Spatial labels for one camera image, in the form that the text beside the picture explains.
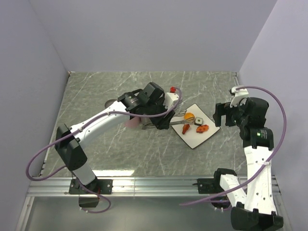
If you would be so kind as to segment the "metal tongs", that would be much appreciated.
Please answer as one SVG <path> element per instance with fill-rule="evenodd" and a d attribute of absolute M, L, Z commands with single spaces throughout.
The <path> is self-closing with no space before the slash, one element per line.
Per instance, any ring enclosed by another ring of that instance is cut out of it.
<path fill-rule="evenodd" d="M 191 124 L 195 120 L 194 115 L 190 115 L 184 118 L 187 114 L 187 109 L 180 111 L 179 113 L 170 112 L 169 114 L 162 116 L 162 118 L 151 118 L 149 122 L 143 123 L 141 129 L 147 130 L 150 128 L 156 128 L 158 130 L 169 129 L 170 126 Z"/>

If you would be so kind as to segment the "chicken drumstick toy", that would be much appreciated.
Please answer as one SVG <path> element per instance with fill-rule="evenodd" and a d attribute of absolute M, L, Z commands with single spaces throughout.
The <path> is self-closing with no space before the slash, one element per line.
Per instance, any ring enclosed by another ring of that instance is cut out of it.
<path fill-rule="evenodd" d="M 184 135 L 190 128 L 189 124 L 184 124 L 182 128 L 182 134 Z"/>

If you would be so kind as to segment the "sushi roll toy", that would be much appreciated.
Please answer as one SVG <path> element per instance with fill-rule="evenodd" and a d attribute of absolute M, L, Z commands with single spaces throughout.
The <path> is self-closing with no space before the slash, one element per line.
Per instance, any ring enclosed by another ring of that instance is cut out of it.
<path fill-rule="evenodd" d="M 196 126 L 201 126 L 203 124 L 203 119 L 200 118 L 200 117 L 196 117 L 195 120 L 194 120 L 194 124 Z"/>

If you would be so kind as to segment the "orange slice toy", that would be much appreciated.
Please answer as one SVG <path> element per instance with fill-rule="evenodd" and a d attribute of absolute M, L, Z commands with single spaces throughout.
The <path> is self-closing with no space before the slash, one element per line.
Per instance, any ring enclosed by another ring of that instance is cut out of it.
<path fill-rule="evenodd" d="M 193 113 L 186 113 L 184 116 L 183 116 L 183 118 L 185 119 L 185 120 L 194 120 L 194 118 L 195 118 L 195 116 L 194 116 L 194 114 Z"/>

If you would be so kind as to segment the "fried cutlet toy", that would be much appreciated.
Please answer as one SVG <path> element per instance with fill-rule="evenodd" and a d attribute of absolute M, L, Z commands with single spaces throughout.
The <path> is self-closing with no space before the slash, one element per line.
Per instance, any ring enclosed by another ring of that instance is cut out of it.
<path fill-rule="evenodd" d="M 204 132 L 207 132 L 208 130 L 209 130 L 209 125 L 201 125 L 197 127 L 196 132 L 204 133 Z"/>

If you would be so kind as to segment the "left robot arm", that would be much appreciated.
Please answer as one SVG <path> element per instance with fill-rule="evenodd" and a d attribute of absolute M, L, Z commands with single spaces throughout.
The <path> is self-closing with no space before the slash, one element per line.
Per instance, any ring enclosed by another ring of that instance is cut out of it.
<path fill-rule="evenodd" d="M 68 127 L 57 128 L 55 149 L 85 193 L 98 193 L 98 180 L 88 164 L 84 148 L 111 128 L 136 117 L 147 118 L 157 129 L 168 129 L 181 100 L 179 88 L 165 92 L 150 82 L 143 89 L 125 92 L 97 115 Z"/>

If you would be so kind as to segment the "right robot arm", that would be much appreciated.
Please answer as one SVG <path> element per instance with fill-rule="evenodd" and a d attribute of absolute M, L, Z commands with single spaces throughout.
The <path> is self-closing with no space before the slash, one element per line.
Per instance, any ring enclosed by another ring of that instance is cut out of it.
<path fill-rule="evenodd" d="M 212 186 L 217 192 L 227 192 L 231 203 L 231 225 L 240 231 L 277 231 L 284 225 L 277 214 L 272 195 L 271 161 L 274 139 L 271 129 L 265 127 L 269 103 L 260 98 L 244 98 L 235 106 L 217 103 L 213 119 L 221 125 L 237 126 L 247 163 L 247 189 L 239 187 L 233 170 L 219 168 Z"/>

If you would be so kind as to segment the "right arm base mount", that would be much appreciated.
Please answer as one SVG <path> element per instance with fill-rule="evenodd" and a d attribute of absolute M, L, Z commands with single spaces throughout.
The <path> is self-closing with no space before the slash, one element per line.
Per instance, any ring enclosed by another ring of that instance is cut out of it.
<path fill-rule="evenodd" d="M 223 189 L 215 183 L 212 178 L 200 178 L 193 185 L 197 186 L 199 194 L 217 194 L 223 192 Z M 227 209 L 231 206 L 227 196 L 219 196 L 211 199 L 211 205 L 217 209 Z"/>

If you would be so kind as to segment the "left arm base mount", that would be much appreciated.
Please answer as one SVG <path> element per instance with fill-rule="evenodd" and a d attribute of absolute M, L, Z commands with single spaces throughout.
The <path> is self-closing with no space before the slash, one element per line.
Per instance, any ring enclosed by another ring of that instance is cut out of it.
<path fill-rule="evenodd" d="M 100 197 L 88 197 L 86 194 L 90 193 L 84 190 L 82 184 L 77 179 L 72 179 L 70 182 L 69 195 L 78 195 L 78 204 L 82 208 L 96 208 L 99 204 Z M 110 195 L 112 193 L 113 180 L 112 179 L 95 179 L 93 182 L 84 186 L 87 190 L 100 195 Z"/>

